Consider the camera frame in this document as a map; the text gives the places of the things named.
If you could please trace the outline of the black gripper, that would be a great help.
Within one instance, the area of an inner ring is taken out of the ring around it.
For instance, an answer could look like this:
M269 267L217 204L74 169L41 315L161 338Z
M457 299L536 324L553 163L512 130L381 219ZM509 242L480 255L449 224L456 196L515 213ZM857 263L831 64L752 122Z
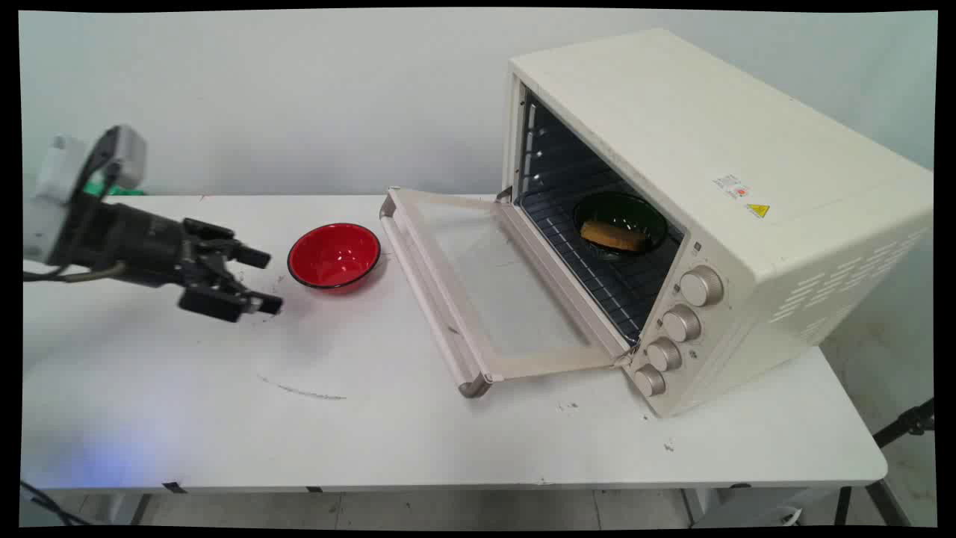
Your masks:
M192 218L176 221L122 203L79 200L69 206L49 262L106 271L122 263L122 282L182 285L180 309L236 323L245 314L280 313L284 300L254 291L226 260L266 268L272 256L236 239L232 229Z

